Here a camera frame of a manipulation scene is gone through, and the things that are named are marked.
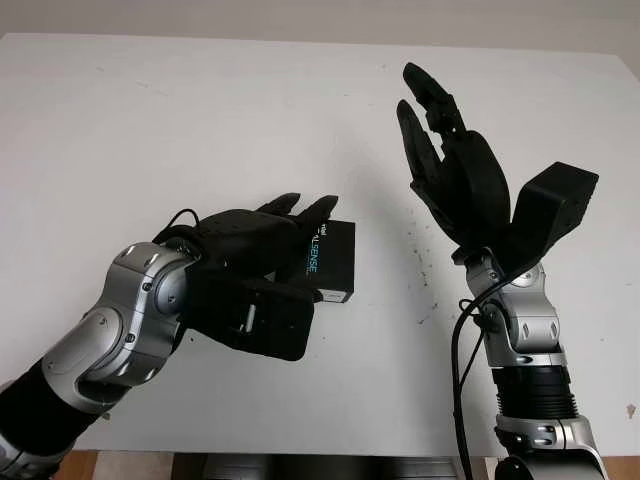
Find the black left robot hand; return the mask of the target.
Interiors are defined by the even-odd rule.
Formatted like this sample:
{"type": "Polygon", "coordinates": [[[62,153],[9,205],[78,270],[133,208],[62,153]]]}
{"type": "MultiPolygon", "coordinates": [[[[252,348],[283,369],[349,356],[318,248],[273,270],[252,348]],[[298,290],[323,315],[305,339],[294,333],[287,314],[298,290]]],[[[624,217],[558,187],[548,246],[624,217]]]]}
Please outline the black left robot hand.
{"type": "Polygon", "coordinates": [[[263,277],[287,269],[306,257],[311,241],[338,203],[325,195],[298,214],[296,192],[282,194],[255,210],[230,209],[189,225],[168,225],[156,244],[182,241],[198,265],[244,278],[263,277]]]}

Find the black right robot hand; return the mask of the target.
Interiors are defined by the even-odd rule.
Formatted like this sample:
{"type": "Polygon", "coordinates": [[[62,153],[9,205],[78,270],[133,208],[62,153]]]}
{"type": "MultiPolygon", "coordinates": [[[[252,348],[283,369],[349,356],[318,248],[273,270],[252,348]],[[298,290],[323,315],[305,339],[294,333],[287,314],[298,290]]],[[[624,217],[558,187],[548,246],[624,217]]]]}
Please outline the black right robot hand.
{"type": "Polygon", "coordinates": [[[480,133],[465,126],[454,97],[426,71],[409,62],[403,78],[443,151],[439,156],[411,105],[401,100],[396,114],[411,189],[458,246],[490,245],[508,227],[511,214],[506,178],[493,151],[480,133]]]}

